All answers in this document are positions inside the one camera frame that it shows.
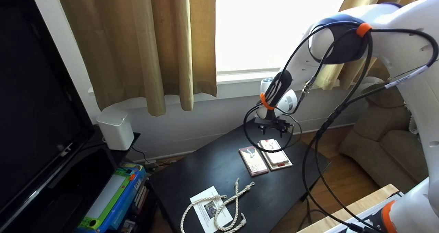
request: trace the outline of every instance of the black tv screen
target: black tv screen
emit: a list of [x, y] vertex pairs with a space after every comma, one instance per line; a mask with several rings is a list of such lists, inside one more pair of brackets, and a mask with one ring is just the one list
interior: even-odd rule
[[0, 19], [2, 212], [43, 186], [92, 125], [35, 2], [0, 0]]

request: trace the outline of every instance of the bright window light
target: bright window light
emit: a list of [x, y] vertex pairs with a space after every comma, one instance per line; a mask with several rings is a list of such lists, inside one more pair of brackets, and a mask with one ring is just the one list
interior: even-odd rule
[[343, 0], [216, 0], [218, 74], [279, 69], [315, 21]]

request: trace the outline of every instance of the gold curtain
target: gold curtain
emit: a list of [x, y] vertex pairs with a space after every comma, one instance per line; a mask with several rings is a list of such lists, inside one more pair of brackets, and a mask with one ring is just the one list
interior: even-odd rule
[[[401, 5], [406, 5], [413, 1], [416, 0], [344, 0], [342, 6], [340, 7], [340, 11], [348, 8], [376, 3], [396, 2]], [[386, 68], [384, 67], [384, 64], [382, 64], [380, 61], [375, 61], [376, 58], [372, 58], [370, 66], [368, 68], [368, 75], [379, 74], [382, 79], [387, 79], [387, 77], [384, 77], [386, 74], [388, 74]], [[352, 61], [345, 64], [327, 65], [319, 73], [315, 84], [324, 90], [331, 90], [334, 87], [336, 80], [339, 79], [340, 86], [346, 90], [353, 81], [357, 80], [359, 72], [363, 65], [364, 59]]]
[[216, 96], [215, 0], [60, 0], [99, 108], [146, 97], [153, 116], [165, 94]]

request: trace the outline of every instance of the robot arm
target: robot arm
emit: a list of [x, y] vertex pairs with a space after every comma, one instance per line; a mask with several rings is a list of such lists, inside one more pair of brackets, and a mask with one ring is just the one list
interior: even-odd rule
[[[432, 16], [437, 9], [439, 0], [419, 0], [404, 7], [389, 3], [362, 6], [323, 19], [308, 28], [302, 38], [303, 45], [296, 49], [287, 65], [274, 78], [261, 82], [263, 94], [259, 103], [264, 106], [257, 108], [257, 119], [260, 118], [265, 127], [279, 129], [276, 119], [282, 113], [277, 108], [291, 111], [298, 106], [312, 87], [320, 61], [334, 40], [340, 38], [324, 64], [358, 60], [367, 53], [367, 43], [355, 33], [340, 37], [354, 25], [323, 26], [341, 21], [366, 22], [376, 30], [418, 30], [433, 38], [429, 41], [401, 31], [372, 33], [372, 55], [380, 58], [390, 76], [396, 79], [385, 88], [397, 85], [409, 106], [417, 122], [429, 172], [429, 178], [390, 205], [391, 210], [386, 215], [388, 223], [383, 226], [389, 232], [436, 232], [439, 229], [439, 64], [434, 63], [438, 52], [435, 40], [439, 40], [439, 18]], [[290, 86], [306, 81], [309, 82], [297, 99]]]

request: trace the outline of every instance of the beige sofa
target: beige sofa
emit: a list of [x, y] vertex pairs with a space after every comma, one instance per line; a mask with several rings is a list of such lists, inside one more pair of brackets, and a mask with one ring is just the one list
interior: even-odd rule
[[422, 146], [408, 131], [410, 113], [396, 88], [366, 100], [368, 108], [343, 140], [340, 152], [353, 158], [378, 185], [392, 183], [407, 192], [428, 176]]

